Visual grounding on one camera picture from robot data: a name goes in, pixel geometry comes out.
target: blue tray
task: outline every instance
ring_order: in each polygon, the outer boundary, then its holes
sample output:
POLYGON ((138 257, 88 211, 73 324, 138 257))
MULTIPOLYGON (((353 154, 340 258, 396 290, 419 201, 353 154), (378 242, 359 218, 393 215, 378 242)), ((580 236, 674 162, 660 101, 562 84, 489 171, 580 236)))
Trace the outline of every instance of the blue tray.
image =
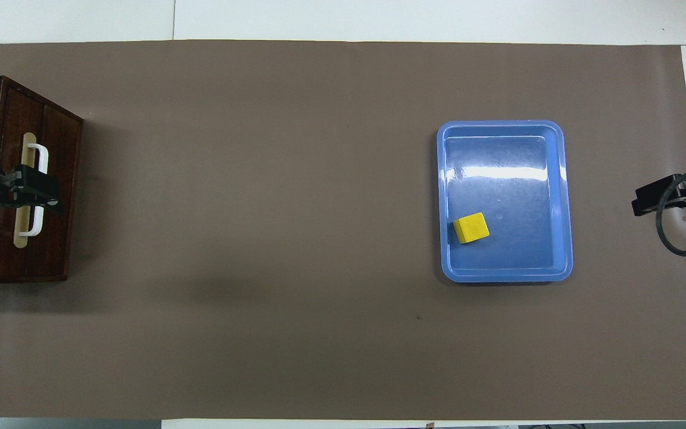
POLYGON ((447 122, 438 130, 441 266, 455 282, 556 282, 573 268, 563 130, 549 120, 447 122), (482 212, 491 235, 460 244, 482 212))

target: brown paper mat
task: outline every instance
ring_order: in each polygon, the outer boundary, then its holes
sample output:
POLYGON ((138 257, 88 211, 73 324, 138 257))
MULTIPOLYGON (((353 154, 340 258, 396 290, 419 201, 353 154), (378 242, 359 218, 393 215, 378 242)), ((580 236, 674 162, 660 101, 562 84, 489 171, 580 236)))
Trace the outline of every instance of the brown paper mat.
POLYGON ((678 46, 22 44, 0 74, 86 119, 73 277, 0 287, 0 416, 686 419, 686 258, 629 205, 686 171, 678 46), (441 273, 435 132, 476 119, 563 128, 566 281, 441 273))

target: yellow cube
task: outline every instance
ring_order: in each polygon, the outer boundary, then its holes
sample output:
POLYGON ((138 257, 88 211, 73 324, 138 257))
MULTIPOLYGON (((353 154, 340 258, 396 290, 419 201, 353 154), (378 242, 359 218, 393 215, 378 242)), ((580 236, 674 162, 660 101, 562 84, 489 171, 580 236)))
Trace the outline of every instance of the yellow cube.
POLYGON ((488 233, 484 214, 480 212, 455 220, 454 230, 457 231, 457 237, 460 238, 461 244, 476 241, 491 235, 488 233))

